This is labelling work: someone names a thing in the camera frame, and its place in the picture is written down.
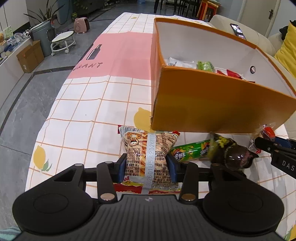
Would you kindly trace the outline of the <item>brown cardboard box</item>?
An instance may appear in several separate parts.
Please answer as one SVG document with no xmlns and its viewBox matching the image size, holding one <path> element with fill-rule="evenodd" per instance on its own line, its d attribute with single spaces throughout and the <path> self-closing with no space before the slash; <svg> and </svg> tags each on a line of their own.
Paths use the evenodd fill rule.
<svg viewBox="0 0 296 241">
<path fill-rule="evenodd" d="M 40 63 L 44 61 L 44 54 L 40 40 L 34 41 L 32 45 L 25 47 L 16 55 L 24 73 L 31 73 Z"/>
</svg>

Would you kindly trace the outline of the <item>black smartphone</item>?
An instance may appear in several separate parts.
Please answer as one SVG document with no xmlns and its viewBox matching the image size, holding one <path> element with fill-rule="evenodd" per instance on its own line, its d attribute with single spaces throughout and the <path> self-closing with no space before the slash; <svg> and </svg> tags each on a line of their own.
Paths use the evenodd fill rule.
<svg viewBox="0 0 296 241">
<path fill-rule="evenodd" d="M 246 37 L 243 34 L 243 31 L 241 30 L 241 28 L 239 27 L 239 25 L 230 23 L 230 27 L 232 28 L 232 30 L 234 32 L 234 35 L 236 35 L 237 37 L 240 37 L 241 39 L 245 39 L 246 40 Z"/>
</svg>

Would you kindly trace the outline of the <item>orange noodle snack bag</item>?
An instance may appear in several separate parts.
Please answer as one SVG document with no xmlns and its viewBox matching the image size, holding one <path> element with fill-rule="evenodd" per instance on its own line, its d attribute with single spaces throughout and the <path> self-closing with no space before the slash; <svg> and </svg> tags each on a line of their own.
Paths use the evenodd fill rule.
<svg viewBox="0 0 296 241">
<path fill-rule="evenodd" d="M 132 194 L 178 194 L 180 185 L 171 180 L 166 156 L 177 142 L 179 132 L 149 133 L 119 126 L 126 150 L 124 179 L 116 192 Z"/>
</svg>

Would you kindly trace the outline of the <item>pink small heater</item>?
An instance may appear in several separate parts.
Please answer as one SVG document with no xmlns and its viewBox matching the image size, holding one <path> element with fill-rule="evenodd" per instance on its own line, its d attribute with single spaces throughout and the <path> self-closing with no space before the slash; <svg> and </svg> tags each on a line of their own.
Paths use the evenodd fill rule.
<svg viewBox="0 0 296 241">
<path fill-rule="evenodd" d="M 90 30 L 88 18 L 76 18 L 74 21 L 74 32 L 75 33 L 86 33 Z"/>
</svg>

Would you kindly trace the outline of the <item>potted green plant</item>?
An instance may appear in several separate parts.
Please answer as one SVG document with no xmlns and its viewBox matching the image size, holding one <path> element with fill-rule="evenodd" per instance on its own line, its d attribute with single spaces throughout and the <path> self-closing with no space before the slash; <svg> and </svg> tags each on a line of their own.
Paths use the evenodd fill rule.
<svg viewBox="0 0 296 241">
<path fill-rule="evenodd" d="M 29 19 L 38 23 L 54 20 L 54 16 L 63 9 L 65 4 L 59 4 L 59 1 L 26 1 L 27 13 L 24 13 Z"/>
</svg>

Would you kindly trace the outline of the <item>beige sofa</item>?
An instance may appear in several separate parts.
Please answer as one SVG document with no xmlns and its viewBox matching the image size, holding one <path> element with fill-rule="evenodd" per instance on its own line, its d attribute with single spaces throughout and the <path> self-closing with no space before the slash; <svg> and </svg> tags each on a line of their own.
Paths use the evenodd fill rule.
<svg viewBox="0 0 296 241">
<path fill-rule="evenodd" d="M 211 74 L 210 81 L 225 91 L 227 98 L 218 104 L 222 110 L 214 115 L 204 131 L 250 134 L 261 125 L 272 124 L 284 133 L 285 122 L 295 113 L 295 78 L 274 58 L 275 49 L 263 35 L 240 26 L 245 39 L 234 35 L 233 20 L 214 15 L 209 24 L 211 37 L 221 42 L 225 57 L 214 54 L 213 64 L 242 71 L 246 80 Z"/>
</svg>

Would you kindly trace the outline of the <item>red spicy meat packet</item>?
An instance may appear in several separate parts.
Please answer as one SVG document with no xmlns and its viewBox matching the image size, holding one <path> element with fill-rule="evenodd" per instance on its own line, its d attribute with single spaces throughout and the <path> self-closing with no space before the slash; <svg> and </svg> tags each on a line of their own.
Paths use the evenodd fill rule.
<svg viewBox="0 0 296 241">
<path fill-rule="evenodd" d="M 234 77 L 234 78 L 237 78 L 237 79 L 245 80 L 245 78 L 243 77 L 243 75 L 238 74 L 238 73 L 236 73 L 234 71 L 231 71 L 229 69 L 216 68 L 215 69 L 215 72 L 217 74 L 220 74 L 220 75 L 225 75 L 225 76 L 228 76 L 228 77 Z"/>
</svg>

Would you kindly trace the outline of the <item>white printed snack bag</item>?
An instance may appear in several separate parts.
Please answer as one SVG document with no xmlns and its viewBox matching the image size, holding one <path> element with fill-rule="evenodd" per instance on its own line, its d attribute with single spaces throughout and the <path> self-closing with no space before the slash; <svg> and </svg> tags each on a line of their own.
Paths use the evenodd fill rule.
<svg viewBox="0 0 296 241">
<path fill-rule="evenodd" d="M 184 68 L 191 68 L 191 69 L 197 69 L 197 63 L 196 61 L 181 61 L 175 58 L 168 58 L 165 60 L 165 63 L 167 66 L 171 67 L 184 67 Z"/>
</svg>

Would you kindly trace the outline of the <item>orange stool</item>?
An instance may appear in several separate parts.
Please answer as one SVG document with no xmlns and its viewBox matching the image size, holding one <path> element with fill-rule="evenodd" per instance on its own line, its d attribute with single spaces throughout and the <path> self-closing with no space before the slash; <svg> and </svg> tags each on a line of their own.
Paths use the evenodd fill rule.
<svg viewBox="0 0 296 241">
<path fill-rule="evenodd" d="M 209 22 L 216 15 L 217 9 L 221 6 L 218 1 L 201 0 L 200 7 L 197 13 L 197 19 Z"/>
</svg>

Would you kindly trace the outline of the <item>yellow cushion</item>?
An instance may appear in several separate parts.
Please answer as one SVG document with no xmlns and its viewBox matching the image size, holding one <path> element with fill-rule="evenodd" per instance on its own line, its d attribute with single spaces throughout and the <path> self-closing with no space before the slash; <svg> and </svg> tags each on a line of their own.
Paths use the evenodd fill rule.
<svg viewBox="0 0 296 241">
<path fill-rule="evenodd" d="M 283 44 L 274 57 L 295 78 L 295 21 L 290 21 Z"/>
</svg>

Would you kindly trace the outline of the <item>checkered lemon tablecloth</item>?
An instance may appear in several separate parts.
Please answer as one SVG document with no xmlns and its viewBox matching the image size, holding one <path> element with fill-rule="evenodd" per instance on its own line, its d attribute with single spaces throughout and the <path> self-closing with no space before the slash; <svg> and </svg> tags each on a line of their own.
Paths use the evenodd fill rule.
<svg viewBox="0 0 296 241">
<path fill-rule="evenodd" d="M 180 16 L 122 13 L 94 41 L 85 57 L 63 83 L 38 133 L 27 175 L 29 190 L 56 173 L 82 163 L 95 167 L 117 161 L 124 152 L 117 126 L 148 127 L 151 114 L 150 56 L 155 17 L 199 23 L 222 30 L 214 21 L 205 23 Z M 88 55 L 102 44 L 97 60 Z M 270 164 L 261 151 L 245 174 L 275 192 L 285 206 L 277 233 L 295 238 L 295 179 Z"/>
</svg>

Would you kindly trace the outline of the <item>orange cardboard box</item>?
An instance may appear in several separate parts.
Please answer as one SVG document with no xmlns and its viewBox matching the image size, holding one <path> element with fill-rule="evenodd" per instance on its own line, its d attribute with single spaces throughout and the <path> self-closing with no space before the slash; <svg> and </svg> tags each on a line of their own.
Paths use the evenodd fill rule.
<svg viewBox="0 0 296 241">
<path fill-rule="evenodd" d="M 245 78 L 242 71 L 213 64 L 214 54 L 225 55 L 221 52 L 221 42 L 217 37 L 211 37 L 210 29 L 193 22 L 155 18 L 151 47 L 153 130 L 223 133 L 216 130 L 217 125 L 214 129 L 203 130 L 215 120 L 214 115 L 222 110 L 218 104 L 227 98 L 222 90 L 225 84 L 218 87 L 210 81 L 210 75 L 217 73 L 171 67 L 165 63 L 170 57 L 196 63 L 209 61 L 215 69 L 229 69 Z"/>
</svg>

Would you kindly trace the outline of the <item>green black snack packet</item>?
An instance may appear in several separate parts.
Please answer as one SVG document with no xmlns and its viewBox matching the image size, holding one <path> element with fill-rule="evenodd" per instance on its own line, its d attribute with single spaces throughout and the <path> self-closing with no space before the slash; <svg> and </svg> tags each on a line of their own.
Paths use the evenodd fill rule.
<svg viewBox="0 0 296 241">
<path fill-rule="evenodd" d="M 211 133 L 210 138 L 207 140 L 173 147 L 170 150 L 170 154 L 178 162 L 188 162 L 208 156 L 211 159 L 211 156 L 216 151 L 225 150 L 235 143 L 231 138 L 223 137 L 217 133 Z"/>
</svg>

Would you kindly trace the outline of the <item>clear red-label snack packet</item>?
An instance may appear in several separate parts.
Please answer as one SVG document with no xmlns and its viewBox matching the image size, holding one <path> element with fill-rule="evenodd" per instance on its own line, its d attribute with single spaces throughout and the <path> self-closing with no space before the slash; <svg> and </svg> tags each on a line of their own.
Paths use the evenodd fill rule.
<svg viewBox="0 0 296 241">
<path fill-rule="evenodd" d="M 274 132 L 275 122 L 260 125 L 259 128 L 255 130 L 255 132 L 251 135 L 248 149 L 255 154 L 260 154 L 261 149 L 255 147 L 255 139 L 257 137 L 261 137 L 270 141 L 275 140 L 275 132 Z"/>
</svg>

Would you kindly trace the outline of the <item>white round stool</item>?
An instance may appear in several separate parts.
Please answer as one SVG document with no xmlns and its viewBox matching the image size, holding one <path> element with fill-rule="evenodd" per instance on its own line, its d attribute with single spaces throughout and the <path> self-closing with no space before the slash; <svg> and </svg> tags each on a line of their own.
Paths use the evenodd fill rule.
<svg viewBox="0 0 296 241">
<path fill-rule="evenodd" d="M 70 47 L 75 46 L 74 31 L 67 31 L 58 34 L 51 41 L 51 55 L 54 56 L 57 52 L 64 51 L 66 54 L 70 52 Z"/>
</svg>

